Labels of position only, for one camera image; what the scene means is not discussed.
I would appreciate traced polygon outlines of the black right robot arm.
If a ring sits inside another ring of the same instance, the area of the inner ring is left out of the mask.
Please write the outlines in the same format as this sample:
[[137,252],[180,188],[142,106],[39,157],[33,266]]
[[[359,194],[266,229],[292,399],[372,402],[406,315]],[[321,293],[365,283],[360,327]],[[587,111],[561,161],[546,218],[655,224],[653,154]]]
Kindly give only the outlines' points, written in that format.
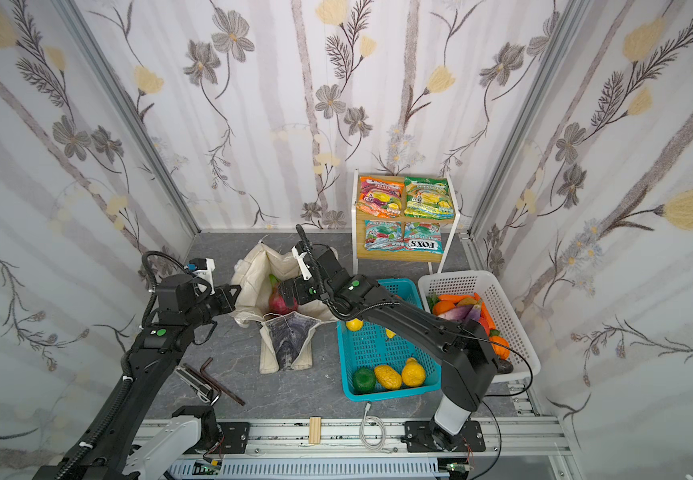
[[300,276],[284,280],[286,305],[324,302],[340,321],[360,319],[387,328],[439,363],[442,398],[431,431],[450,441],[460,436],[497,372],[496,355],[478,324],[460,324],[395,298],[377,280],[350,274],[328,247],[314,245],[296,225],[300,241],[292,248]]

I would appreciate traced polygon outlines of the cream canvas grocery bag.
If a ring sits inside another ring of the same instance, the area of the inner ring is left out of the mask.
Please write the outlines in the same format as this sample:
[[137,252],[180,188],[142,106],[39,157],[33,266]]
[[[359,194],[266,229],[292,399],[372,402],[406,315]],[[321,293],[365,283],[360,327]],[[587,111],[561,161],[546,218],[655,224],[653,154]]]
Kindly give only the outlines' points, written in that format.
[[316,300],[298,311],[276,315],[268,310],[272,286],[268,275],[280,282],[300,275],[291,253],[282,254],[260,242],[236,264],[232,283],[242,288],[234,321],[243,328],[257,327],[262,336],[260,373],[280,370],[306,370],[312,367],[312,338],[318,327],[336,321],[324,303]]

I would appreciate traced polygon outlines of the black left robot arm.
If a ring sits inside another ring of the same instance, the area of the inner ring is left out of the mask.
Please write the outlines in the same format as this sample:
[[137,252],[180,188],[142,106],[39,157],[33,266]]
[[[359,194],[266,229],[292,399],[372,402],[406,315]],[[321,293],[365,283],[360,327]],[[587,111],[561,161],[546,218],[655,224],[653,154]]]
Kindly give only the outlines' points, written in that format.
[[150,265],[152,257],[166,254],[142,254],[150,299],[140,332],[120,359],[118,383],[64,458],[38,468],[36,478],[156,479],[200,442],[204,422],[186,415],[174,419],[160,439],[140,449],[132,447],[160,388],[196,342],[196,329],[214,327],[216,317],[234,312],[242,288],[214,284],[214,260],[200,257],[178,264],[176,273],[158,280]]

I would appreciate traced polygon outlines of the pink dragon fruit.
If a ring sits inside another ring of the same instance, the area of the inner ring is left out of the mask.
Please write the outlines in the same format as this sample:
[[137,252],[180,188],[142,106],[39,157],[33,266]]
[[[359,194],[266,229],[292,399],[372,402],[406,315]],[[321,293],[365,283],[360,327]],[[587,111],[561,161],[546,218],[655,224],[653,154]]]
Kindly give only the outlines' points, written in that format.
[[270,313],[276,315],[286,315],[294,311],[298,311],[298,304],[294,302],[294,306],[290,307],[286,305],[282,294],[280,294],[280,280],[274,275],[268,275],[270,278],[270,285],[272,286],[272,294],[268,298],[268,310]]

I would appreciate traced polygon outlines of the orange candy bag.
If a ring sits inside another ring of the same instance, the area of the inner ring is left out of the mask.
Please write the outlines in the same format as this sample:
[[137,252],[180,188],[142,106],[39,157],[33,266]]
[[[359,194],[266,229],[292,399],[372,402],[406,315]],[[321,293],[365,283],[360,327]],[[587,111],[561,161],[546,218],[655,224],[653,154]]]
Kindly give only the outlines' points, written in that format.
[[379,218],[394,218],[402,214],[401,183],[370,176],[361,176],[358,182],[357,210]]

